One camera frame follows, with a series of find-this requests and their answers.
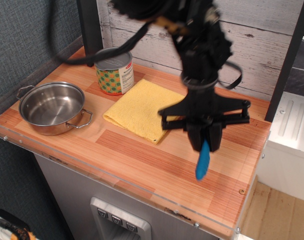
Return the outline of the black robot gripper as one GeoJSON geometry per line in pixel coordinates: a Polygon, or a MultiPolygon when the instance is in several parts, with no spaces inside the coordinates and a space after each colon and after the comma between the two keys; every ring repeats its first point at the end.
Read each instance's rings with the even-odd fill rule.
{"type": "Polygon", "coordinates": [[[248,109],[251,102],[245,99],[217,94],[213,87],[189,88],[179,103],[158,111],[164,130],[187,130],[189,141],[200,152],[208,129],[210,151],[220,148],[222,132],[227,125],[250,122],[248,109]]]}

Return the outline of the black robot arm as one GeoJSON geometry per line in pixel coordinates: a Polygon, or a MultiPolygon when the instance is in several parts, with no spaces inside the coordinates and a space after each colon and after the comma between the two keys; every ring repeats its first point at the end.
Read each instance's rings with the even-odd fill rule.
{"type": "Polygon", "coordinates": [[[218,72],[229,64],[232,44],[211,0],[114,0],[112,4],[120,14],[162,26],[172,36],[188,92],[179,103],[159,110],[163,129],[183,129],[194,150],[207,143],[214,152],[227,125],[250,121],[248,100],[215,92],[218,72]]]}

